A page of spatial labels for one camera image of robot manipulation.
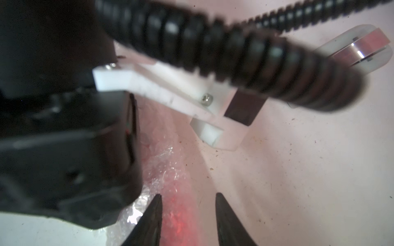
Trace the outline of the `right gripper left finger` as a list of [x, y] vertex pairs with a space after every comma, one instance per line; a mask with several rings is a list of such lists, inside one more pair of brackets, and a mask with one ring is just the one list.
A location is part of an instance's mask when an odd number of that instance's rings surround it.
[[163, 221], [162, 214], [162, 196], [156, 194], [121, 246], [159, 246]]

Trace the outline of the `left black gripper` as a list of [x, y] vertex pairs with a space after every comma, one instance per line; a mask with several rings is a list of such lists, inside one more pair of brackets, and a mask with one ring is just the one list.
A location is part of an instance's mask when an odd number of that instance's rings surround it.
[[142, 191], [139, 120], [126, 91], [1, 106], [1, 211], [114, 224]]

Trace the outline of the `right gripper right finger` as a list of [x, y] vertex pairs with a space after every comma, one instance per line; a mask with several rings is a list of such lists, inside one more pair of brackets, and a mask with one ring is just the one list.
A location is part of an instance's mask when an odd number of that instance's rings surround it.
[[215, 197], [215, 215], [220, 246], [257, 246], [222, 193]]

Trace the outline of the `bubble wrap sheet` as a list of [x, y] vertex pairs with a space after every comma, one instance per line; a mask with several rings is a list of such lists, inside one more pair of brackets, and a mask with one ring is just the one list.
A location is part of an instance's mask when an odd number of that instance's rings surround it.
[[121, 246], [156, 194], [163, 203], [159, 246], [218, 245], [216, 189], [188, 118], [140, 96], [136, 100], [143, 189], [106, 228], [106, 245]]

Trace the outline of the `grey tape dispenser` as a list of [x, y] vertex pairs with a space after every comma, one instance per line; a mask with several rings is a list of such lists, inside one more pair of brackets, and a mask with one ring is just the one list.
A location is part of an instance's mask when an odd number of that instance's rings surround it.
[[315, 51], [370, 74], [385, 66], [393, 57], [390, 43], [380, 28], [364, 24], [342, 33]]

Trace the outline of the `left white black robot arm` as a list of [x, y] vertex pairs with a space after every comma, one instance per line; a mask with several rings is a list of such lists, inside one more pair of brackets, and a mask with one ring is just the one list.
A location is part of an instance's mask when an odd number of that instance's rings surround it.
[[303, 1], [227, 26], [159, 1], [1, 1], [1, 211], [100, 229], [140, 195], [134, 96], [93, 79], [117, 62], [114, 41], [243, 92], [336, 111], [360, 96], [362, 74], [273, 32], [378, 5]]

